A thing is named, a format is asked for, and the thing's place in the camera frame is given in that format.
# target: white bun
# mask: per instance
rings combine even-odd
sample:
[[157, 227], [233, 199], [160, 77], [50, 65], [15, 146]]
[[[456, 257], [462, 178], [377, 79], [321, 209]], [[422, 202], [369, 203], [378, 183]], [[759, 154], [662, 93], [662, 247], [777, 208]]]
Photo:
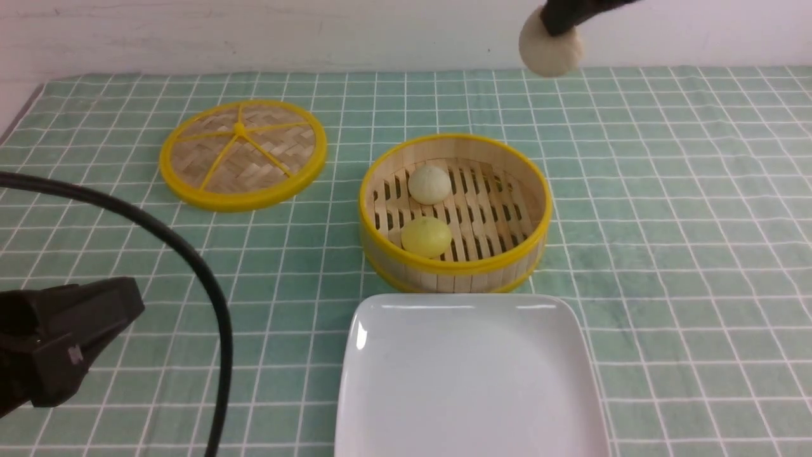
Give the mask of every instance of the white bun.
[[533, 11], [519, 33], [519, 55], [525, 66], [539, 76], [563, 76], [578, 68], [584, 47], [575, 28], [551, 37], [540, 17], [542, 8]]

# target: black cable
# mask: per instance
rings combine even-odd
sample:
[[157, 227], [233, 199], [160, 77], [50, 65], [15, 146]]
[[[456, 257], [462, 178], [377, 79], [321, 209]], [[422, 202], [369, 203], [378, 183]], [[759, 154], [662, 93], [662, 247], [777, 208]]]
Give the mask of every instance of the black cable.
[[77, 202], [88, 203], [112, 211], [152, 233], [180, 254], [189, 267], [192, 268], [195, 275], [197, 275], [197, 279], [200, 280], [209, 295], [220, 333], [220, 379], [217, 386], [217, 398], [214, 401], [214, 417], [209, 432], [209, 441], [206, 444], [204, 453], [205, 457], [215, 457], [220, 446], [222, 429], [226, 423], [228, 395], [231, 390], [231, 370], [234, 364], [234, 340], [231, 333], [231, 316], [228, 312], [226, 296], [203, 258], [200, 257], [192, 245], [173, 232], [171, 228], [164, 225], [163, 222], [119, 198], [66, 182], [11, 172], [0, 172], [0, 187], [70, 198]]

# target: yellow rim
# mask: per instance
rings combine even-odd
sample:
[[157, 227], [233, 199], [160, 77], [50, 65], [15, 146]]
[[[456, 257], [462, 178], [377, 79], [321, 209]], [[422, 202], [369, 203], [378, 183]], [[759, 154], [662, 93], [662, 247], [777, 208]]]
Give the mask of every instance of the yellow rim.
[[[389, 241], [389, 239], [385, 238], [378, 230], [375, 228], [375, 225], [369, 215], [366, 213], [365, 210], [365, 195], [367, 187], [369, 186], [369, 180], [371, 179], [372, 175], [374, 174], [375, 169], [383, 163], [384, 160], [387, 159], [390, 155], [397, 154], [398, 151], [403, 149], [406, 146], [413, 145], [415, 143], [423, 142], [423, 141], [430, 141], [436, 140], [439, 138], [468, 138], [471, 140], [478, 140], [478, 141], [485, 141], [494, 146], [498, 146], [508, 152], [509, 154], [513, 154], [519, 160], [525, 163], [531, 170], [533, 170], [533, 174], [542, 182], [542, 187], [544, 188], [544, 215], [542, 215], [542, 222], [538, 225], [538, 227], [530, 234], [530, 236], [524, 240], [519, 246], [514, 247], [513, 249], [509, 250], [508, 252], [503, 252], [502, 254], [495, 255], [488, 259], [482, 260], [468, 260], [462, 262], [443, 262], [442, 260], [434, 260], [434, 259], [426, 259], [420, 257], [418, 255], [412, 254], [411, 252], [407, 252], [403, 248], [396, 246], [395, 243]], [[487, 137], [480, 137], [478, 135], [469, 135], [467, 133], [441, 133], [439, 135], [429, 135], [427, 137], [420, 137], [415, 138], [411, 141], [406, 141], [404, 143], [399, 144], [398, 146], [388, 150], [384, 155], [382, 155], [378, 160], [372, 164], [372, 167], [364, 176], [364, 180], [361, 182], [361, 191], [358, 195], [358, 211], [361, 213], [361, 224], [364, 226], [364, 230], [370, 235], [372, 241], [378, 245], [387, 255], [397, 259], [401, 263], [405, 263], [412, 268], [417, 268], [424, 272], [431, 272], [436, 274], [477, 274], [483, 272], [489, 272], [491, 270], [495, 270], [497, 268], [504, 268], [507, 265], [516, 262], [518, 259], [521, 259], [525, 255], [527, 255], [530, 250], [536, 246], [547, 232], [547, 229], [550, 226], [550, 219], [552, 217], [553, 211], [553, 200], [552, 196], [550, 195], [550, 186], [547, 184], [547, 179], [545, 179], [542, 172], [536, 167], [535, 163], [531, 162], [527, 159], [521, 152], [518, 150], [513, 149], [512, 147], [495, 141], [491, 140]]]
[[[310, 156], [310, 160], [305, 164], [304, 167], [302, 167], [301, 170], [291, 175], [288, 173], [286, 168], [282, 168], [283, 172], [289, 176], [288, 179], [282, 184], [275, 185], [274, 187], [270, 187], [268, 189], [258, 190], [256, 192], [247, 192], [245, 194], [217, 194], [214, 192], [207, 192], [205, 190], [190, 186], [175, 174], [175, 170], [172, 168], [171, 163], [172, 147], [180, 137], [180, 134], [185, 131], [189, 125], [200, 118], [212, 115], [219, 111], [238, 108], [241, 112], [242, 107], [252, 105], [282, 107], [286, 110], [295, 112], [304, 119], [303, 124], [307, 124], [313, 129], [313, 133], [316, 137], [313, 147], [313, 155]], [[169, 186], [169, 188], [175, 193], [175, 195], [178, 196], [178, 198], [184, 200], [190, 205], [201, 207], [210, 211], [250, 211], [283, 202], [304, 190], [305, 187], [310, 185], [310, 183], [316, 179], [319, 173], [322, 172], [326, 160], [327, 135], [324, 132], [322, 124], [316, 119], [315, 116], [296, 105], [292, 105], [291, 103], [280, 102], [277, 100], [246, 100], [243, 102], [227, 103], [225, 105], [211, 108], [183, 122], [163, 143], [163, 147], [161, 148], [161, 157], [158, 161], [158, 167], [161, 170], [161, 176], [163, 176], [164, 181], [166, 181], [166, 185]]]
[[[523, 274], [519, 279], [513, 281], [510, 284], [503, 285], [502, 287], [499, 287], [497, 289], [493, 289], [490, 292], [483, 292], [483, 293], [484, 294], [506, 294], [507, 292], [511, 292], [512, 290], [516, 289], [517, 287], [522, 285], [525, 281], [527, 281], [527, 278], [529, 278], [530, 276], [533, 275], [533, 272], [536, 271], [536, 267], [538, 266], [538, 263], [542, 261], [542, 255], [543, 254], [544, 254], [544, 249], [542, 249], [538, 253], [538, 257], [533, 262], [533, 265], [531, 266], [531, 268], [529, 268], [527, 270], [527, 272], [525, 274]], [[409, 294], [424, 294], [425, 293], [425, 291], [423, 291], [423, 290], [414, 289], [413, 287], [409, 287], [408, 285], [396, 280], [394, 277], [390, 276], [389, 273], [387, 273], [384, 269], [380, 268], [378, 266], [378, 264], [375, 263], [375, 261], [372, 260], [369, 256], [366, 256], [366, 260], [367, 260], [367, 262], [369, 262], [370, 267], [372, 267], [372, 269], [375, 270], [375, 272], [378, 274], [378, 276], [380, 276], [381, 279], [386, 281], [388, 285], [391, 285], [395, 289], [397, 289], [397, 290], [399, 290], [401, 292], [407, 292]]]

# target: white wall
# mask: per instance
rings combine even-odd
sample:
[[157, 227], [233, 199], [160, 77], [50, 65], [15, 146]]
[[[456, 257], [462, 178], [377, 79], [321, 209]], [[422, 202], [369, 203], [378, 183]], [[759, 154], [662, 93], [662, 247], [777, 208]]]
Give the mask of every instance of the white wall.
[[[519, 67], [543, 0], [0, 0], [0, 82], [85, 72]], [[644, 0], [585, 65], [812, 63], [810, 0]]]

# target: square plate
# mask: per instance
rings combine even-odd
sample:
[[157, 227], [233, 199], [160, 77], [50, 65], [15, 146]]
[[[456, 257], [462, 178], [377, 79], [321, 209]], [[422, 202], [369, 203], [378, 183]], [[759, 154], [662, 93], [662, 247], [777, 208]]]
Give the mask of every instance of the square plate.
[[356, 310], [335, 457], [607, 457], [589, 352], [543, 295], [384, 294]]

